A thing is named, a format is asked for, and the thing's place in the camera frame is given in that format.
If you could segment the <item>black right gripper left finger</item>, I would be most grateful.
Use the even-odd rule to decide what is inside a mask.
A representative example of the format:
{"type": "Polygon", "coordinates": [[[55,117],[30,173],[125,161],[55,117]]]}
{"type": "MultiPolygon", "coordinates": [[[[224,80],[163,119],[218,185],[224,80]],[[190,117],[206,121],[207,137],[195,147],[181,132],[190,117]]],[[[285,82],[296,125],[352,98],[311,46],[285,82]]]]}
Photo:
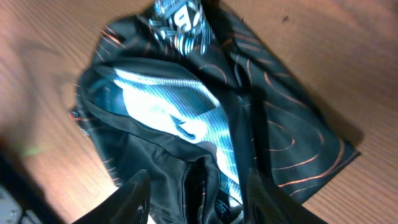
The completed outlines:
{"type": "Polygon", "coordinates": [[[140,170],[103,203],[73,224],[146,224],[150,207],[150,180],[140,170]]]}

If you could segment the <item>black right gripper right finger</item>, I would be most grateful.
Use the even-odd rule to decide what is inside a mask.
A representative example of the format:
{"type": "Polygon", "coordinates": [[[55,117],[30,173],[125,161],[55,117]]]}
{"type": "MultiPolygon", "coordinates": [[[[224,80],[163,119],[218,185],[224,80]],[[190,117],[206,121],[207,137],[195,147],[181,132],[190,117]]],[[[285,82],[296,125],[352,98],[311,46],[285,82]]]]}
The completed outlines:
{"type": "Polygon", "coordinates": [[[286,195],[258,170],[250,169],[246,184],[244,222],[251,224],[325,224],[286,195]]]}

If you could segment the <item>black printed cycling jersey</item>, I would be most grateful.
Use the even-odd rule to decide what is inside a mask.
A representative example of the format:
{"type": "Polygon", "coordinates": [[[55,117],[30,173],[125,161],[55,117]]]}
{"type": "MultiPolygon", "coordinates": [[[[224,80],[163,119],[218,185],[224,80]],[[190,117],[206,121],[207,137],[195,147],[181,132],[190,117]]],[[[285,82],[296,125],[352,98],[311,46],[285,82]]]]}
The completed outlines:
{"type": "Polygon", "coordinates": [[[71,117],[116,190],[147,171],[147,223],[245,223],[250,169],[303,206],[359,154],[217,1],[156,1],[108,24],[71,117]]]}

